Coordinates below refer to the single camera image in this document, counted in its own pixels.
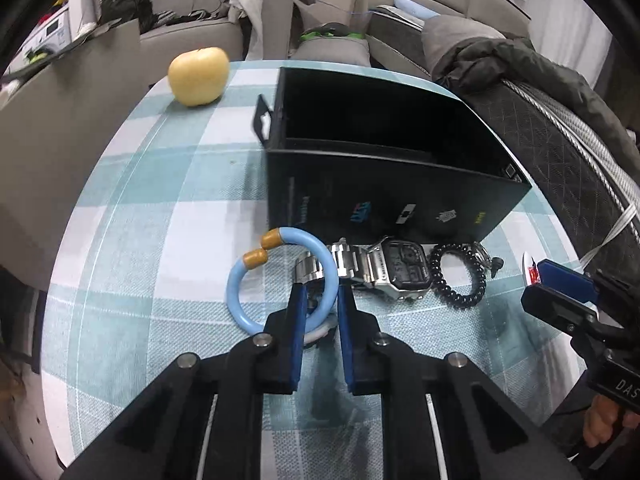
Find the floor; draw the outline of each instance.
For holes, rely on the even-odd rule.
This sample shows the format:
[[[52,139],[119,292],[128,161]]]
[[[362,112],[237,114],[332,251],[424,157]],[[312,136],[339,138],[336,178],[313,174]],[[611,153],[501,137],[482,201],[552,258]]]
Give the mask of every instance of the floor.
[[[31,354],[36,305],[34,290],[16,287],[15,283],[7,281],[4,273],[0,276],[0,289],[2,334],[7,338],[7,330],[10,330],[11,349]],[[31,365],[5,356],[0,360],[0,424],[39,478],[60,478],[62,469],[47,427],[40,375],[31,370]]]

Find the open box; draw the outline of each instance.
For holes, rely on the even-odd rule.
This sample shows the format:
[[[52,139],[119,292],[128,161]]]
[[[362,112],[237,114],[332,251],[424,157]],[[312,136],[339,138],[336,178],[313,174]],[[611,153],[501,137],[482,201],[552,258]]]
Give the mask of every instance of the open box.
[[[530,189],[496,135],[437,85],[281,68],[274,109],[260,96],[254,130],[270,227],[327,244],[482,240]]]

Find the black beaded bracelet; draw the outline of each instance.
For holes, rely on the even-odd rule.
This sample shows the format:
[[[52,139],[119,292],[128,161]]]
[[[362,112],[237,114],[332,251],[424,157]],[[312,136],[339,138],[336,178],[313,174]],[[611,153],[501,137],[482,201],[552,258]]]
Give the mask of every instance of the black beaded bracelet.
[[[440,262],[444,253],[453,253],[459,256],[465,265],[471,270],[473,290],[471,294],[459,294],[453,290],[442,277],[442,268]],[[486,276],[484,269],[478,259],[474,256],[471,249],[464,247],[462,244],[439,244],[436,245],[429,255],[429,268],[431,278],[436,293],[443,297],[448,303],[454,306],[467,308],[478,304],[486,290]]]

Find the bracelet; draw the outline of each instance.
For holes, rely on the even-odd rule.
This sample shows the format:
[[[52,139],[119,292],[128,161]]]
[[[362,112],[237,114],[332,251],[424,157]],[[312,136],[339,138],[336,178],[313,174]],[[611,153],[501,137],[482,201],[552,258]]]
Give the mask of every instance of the bracelet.
[[[440,262],[444,253],[453,253],[459,256],[468,269],[471,270],[473,290],[471,294],[459,294],[447,285],[446,280],[442,276],[442,268]],[[447,303],[468,308],[476,306],[486,290],[486,276],[478,259],[474,256],[471,249],[465,248],[462,244],[439,244],[433,248],[429,255],[429,268],[433,279],[432,286],[436,293],[443,297]]]
[[[283,244],[296,244],[306,247],[318,258],[324,270],[324,291],[318,307],[306,318],[305,333],[320,327],[329,316],[338,295],[338,269],[329,249],[312,234],[295,227],[280,227],[272,229],[260,238],[260,249],[245,253],[229,272],[226,280],[226,307],[238,326],[250,335],[263,332],[264,327],[249,318],[240,305],[240,282],[248,270],[255,269],[269,259],[267,249],[273,249]]]

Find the white curtain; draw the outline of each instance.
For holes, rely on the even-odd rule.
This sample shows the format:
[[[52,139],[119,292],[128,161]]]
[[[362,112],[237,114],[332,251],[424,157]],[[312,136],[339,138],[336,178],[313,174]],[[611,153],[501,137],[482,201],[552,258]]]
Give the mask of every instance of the white curtain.
[[[526,0],[529,35],[536,50],[573,68],[593,87],[611,43],[611,34],[583,0]]]

